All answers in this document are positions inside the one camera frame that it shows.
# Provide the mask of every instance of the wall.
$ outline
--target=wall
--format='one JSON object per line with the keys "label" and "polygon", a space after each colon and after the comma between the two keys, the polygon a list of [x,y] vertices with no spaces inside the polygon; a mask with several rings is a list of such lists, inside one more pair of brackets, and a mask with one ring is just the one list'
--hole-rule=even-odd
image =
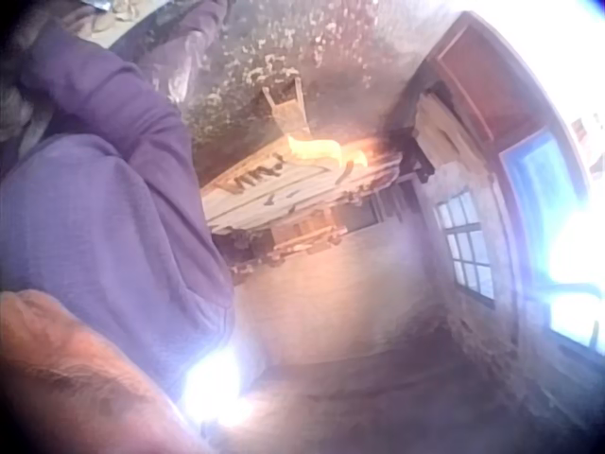
{"label": "wall", "polygon": [[[548,329],[546,307],[526,300],[518,291],[519,264],[494,178],[477,176],[453,162],[438,167],[427,184],[417,187],[440,269],[439,288],[457,341],[486,373],[505,385],[512,405],[538,416],[542,428],[588,435],[605,391],[602,366],[590,364],[581,355],[571,356]],[[445,236],[432,211],[464,188],[474,198],[485,234],[493,268],[494,308],[455,286]]]}
{"label": "wall", "polygon": [[434,308],[422,219],[406,212],[237,288],[271,363],[314,363],[389,349]]}

